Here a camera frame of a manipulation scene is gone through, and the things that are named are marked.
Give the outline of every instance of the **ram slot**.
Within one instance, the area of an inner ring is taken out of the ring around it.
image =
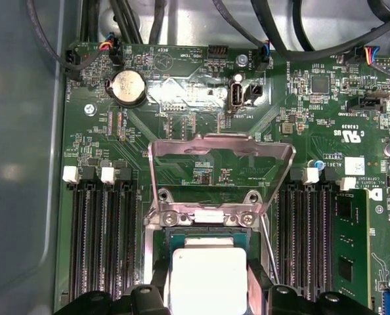
[[[85,192],[78,187],[74,188],[72,197],[72,228],[70,247],[70,283],[69,300],[72,302],[81,294],[80,283],[82,279],[82,254],[83,254],[83,215],[85,207]]]
[[[324,202],[324,209],[325,209],[325,221],[322,225],[324,228],[322,229],[322,237],[324,238],[324,254],[323,259],[324,261],[324,290],[323,291],[331,291],[334,288],[334,253],[332,251],[332,247],[334,244],[334,217],[335,217],[335,196],[336,193],[329,187],[325,193],[325,202]]]
[[[328,263],[326,257],[326,249],[330,245],[326,241],[326,218],[328,210],[326,208],[326,192],[323,190],[318,193],[319,211],[316,212],[316,245],[318,250],[316,252],[316,294],[320,295],[325,292],[325,277],[326,277],[326,265]]]
[[[318,221],[318,213],[320,212],[318,206],[318,193],[313,191],[307,192],[309,202],[309,298],[313,299],[318,292],[318,253],[320,252],[320,243],[317,240],[318,231],[321,229]]]
[[[118,221],[119,221],[119,192],[105,192],[106,202],[106,259],[105,259],[105,291],[115,296],[116,265],[118,261]]]
[[[87,224],[90,235],[88,245],[88,288],[89,291],[98,291],[100,287],[100,244],[102,234],[102,192],[95,190],[89,203]]]
[[[278,194],[278,203],[277,203],[277,216],[276,216],[276,260],[278,266],[278,275],[280,276],[281,282],[286,283],[287,279],[287,268],[286,268],[286,195],[287,191],[281,190]]]
[[[332,289],[334,205],[330,185],[316,191],[316,186],[289,184],[278,195],[278,272],[283,283],[312,301]]]
[[[135,233],[137,222],[137,204],[135,200],[135,192],[126,188],[123,193],[123,213],[124,213],[124,226],[125,230],[123,235],[125,253],[125,265],[123,269],[123,290],[126,287],[130,287],[134,284],[134,272],[135,272]]]
[[[296,277],[296,265],[295,265],[295,255],[297,253],[297,247],[296,247],[296,239],[295,239],[295,213],[294,213],[294,199],[295,199],[295,192],[293,187],[289,187],[288,195],[286,198],[286,203],[288,206],[288,212],[287,212],[287,233],[288,236],[286,237],[286,241],[288,243],[287,248],[287,266],[288,266],[288,272],[289,272],[289,278],[288,283],[290,285],[294,285],[295,277]]]
[[[89,271],[92,260],[92,227],[94,221],[96,201],[96,186],[94,184],[85,185],[85,203],[83,212],[83,232],[82,232],[82,248],[81,248],[81,292],[80,294],[89,291]]]

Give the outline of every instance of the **colored wires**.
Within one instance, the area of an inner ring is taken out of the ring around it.
[[[379,38],[390,30],[390,21],[388,21],[381,26],[372,29],[372,31],[361,35],[360,37],[334,47],[319,51],[289,51],[281,38],[278,28],[276,27],[268,0],[251,0],[251,3],[260,25],[277,53],[292,62],[314,61],[327,58],[335,54],[344,53],[345,51],[350,51],[354,47],[363,46],[376,38]]]
[[[62,67],[72,70],[72,71],[81,71],[82,69],[90,66],[102,53],[102,50],[98,50],[97,52],[91,54],[86,60],[84,60],[81,64],[71,64],[59,56],[56,51],[53,49],[49,40],[47,39],[45,32],[43,31],[42,25],[40,24],[39,17],[37,16],[36,7],[34,0],[26,0],[27,10],[29,14],[30,21],[32,22],[33,28],[35,30],[37,39],[41,43],[42,47],[45,49],[47,54],[56,60]]]
[[[114,34],[109,33],[108,37],[106,37],[106,40],[100,44],[98,47],[101,51],[108,51],[109,49],[114,47]]]
[[[379,51],[379,47],[365,47],[364,53],[366,55],[367,65],[371,66],[376,61],[376,53]]]
[[[390,77],[390,70],[385,69],[382,66],[379,66],[376,63],[376,54],[379,51],[379,47],[365,47],[364,52],[366,53],[366,61],[367,65],[371,67],[372,69],[375,69],[376,71],[388,75]]]
[[[270,49],[270,47],[269,47],[269,41],[265,41],[265,42],[263,43],[263,46],[264,46],[264,48],[265,48],[265,51],[267,52],[267,56],[269,56],[269,55],[271,54],[271,49]]]

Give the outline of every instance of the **dimm slot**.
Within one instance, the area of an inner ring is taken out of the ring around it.
[[[106,260],[105,291],[114,295],[116,288],[116,262],[118,252],[118,191],[109,191],[106,207]]]
[[[296,287],[312,301],[333,287],[328,273],[334,265],[334,202],[330,185],[286,184],[278,193],[278,273],[285,284]]]
[[[75,186],[73,188],[72,207],[72,228],[70,246],[70,279],[69,279],[69,300],[72,302],[80,296],[81,283],[81,256],[83,248],[83,214],[85,205],[85,194],[83,189]]]
[[[102,234],[102,192],[95,190],[91,194],[91,202],[88,218],[90,230],[89,240],[89,264],[88,264],[88,288],[89,291],[99,290],[100,281],[100,243]]]
[[[135,193],[129,188],[124,192],[125,196],[125,268],[123,271],[123,286],[130,287],[134,284],[135,272],[135,237],[137,233],[137,204]]]

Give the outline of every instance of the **integrated circuit chip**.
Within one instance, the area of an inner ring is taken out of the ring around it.
[[[329,77],[312,76],[312,93],[329,94]]]
[[[350,198],[340,197],[338,199],[337,213],[344,219],[353,218],[353,205]]]
[[[338,258],[338,273],[349,282],[353,281],[353,263],[344,257]]]
[[[293,133],[293,124],[292,123],[282,123],[281,124],[281,133],[283,135],[290,135]]]

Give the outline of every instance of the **mounting hole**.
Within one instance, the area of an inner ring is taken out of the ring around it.
[[[165,192],[161,192],[159,197],[161,201],[165,201],[167,199],[167,194]]]
[[[140,292],[142,294],[150,293],[151,292],[151,287],[143,287],[143,288],[140,289]]]
[[[250,195],[249,201],[252,202],[252,203],[257,202],[258,201],[258,195],[257,194]]]

